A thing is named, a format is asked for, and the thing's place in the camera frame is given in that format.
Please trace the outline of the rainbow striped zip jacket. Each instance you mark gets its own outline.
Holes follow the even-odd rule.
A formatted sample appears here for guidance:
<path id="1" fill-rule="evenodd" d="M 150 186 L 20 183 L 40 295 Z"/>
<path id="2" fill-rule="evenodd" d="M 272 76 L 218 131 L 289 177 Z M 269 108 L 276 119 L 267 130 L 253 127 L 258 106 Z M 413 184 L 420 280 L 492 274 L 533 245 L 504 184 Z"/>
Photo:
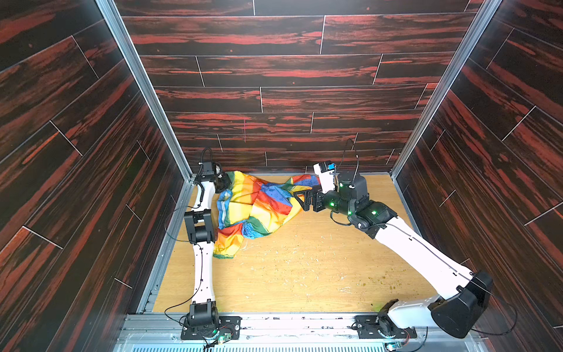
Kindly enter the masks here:
<path id="1" fill-rule="evenodd" d="M 218 231 L 213 256 L 234 258 L 244 239 L 269 236 L 302 210 L 293 194 L 320 185 L 314 175 L 271 183 L 240 171 L 228 172 L 232 185 L 217 199 Z"/>

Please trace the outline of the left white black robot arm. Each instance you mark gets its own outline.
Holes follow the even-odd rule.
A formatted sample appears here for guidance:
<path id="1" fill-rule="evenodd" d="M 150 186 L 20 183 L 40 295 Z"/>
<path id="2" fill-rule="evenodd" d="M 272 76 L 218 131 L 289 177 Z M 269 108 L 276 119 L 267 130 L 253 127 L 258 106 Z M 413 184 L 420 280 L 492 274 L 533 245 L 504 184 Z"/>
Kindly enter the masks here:
<path id="1" fill-rule="evenodd" d="M 189 299 L 190 310 L 185 325 L 193 330 L 217 329 L 219 325 L 216 298 L 213 289 L 213 251 L 217 239 L 211 205 L 213 196 L 227 189 L 227 173 L 205 173 L 195 179 L 196 202 L 184 215 L 189 243 L 194 251 L 194 293 Z"/>

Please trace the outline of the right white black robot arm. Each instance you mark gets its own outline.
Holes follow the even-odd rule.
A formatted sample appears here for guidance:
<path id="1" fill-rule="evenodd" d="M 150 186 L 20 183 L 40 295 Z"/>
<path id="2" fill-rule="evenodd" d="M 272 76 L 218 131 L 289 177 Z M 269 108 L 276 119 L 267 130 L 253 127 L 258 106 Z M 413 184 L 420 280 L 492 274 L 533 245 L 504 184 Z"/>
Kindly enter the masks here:
<path id="1" fill-rule="evenodd" d="M 464 338 L 488 308 L 493 280 L 484 271 L 473 273 L 436 249 L 411 229 L 388 205 L 370 199 L 366 179 L 351 172 L 318 172 L 320 182 L 294 192 L 304 211 L 347 217 L 371 239 L 388 247 L 419 272 L 436 290 L 436 296 L 418 301 L 388 302 L 379 312 L 375 328 L 380 336 L 400 337 L 409 328 L 440 328 Z"/>

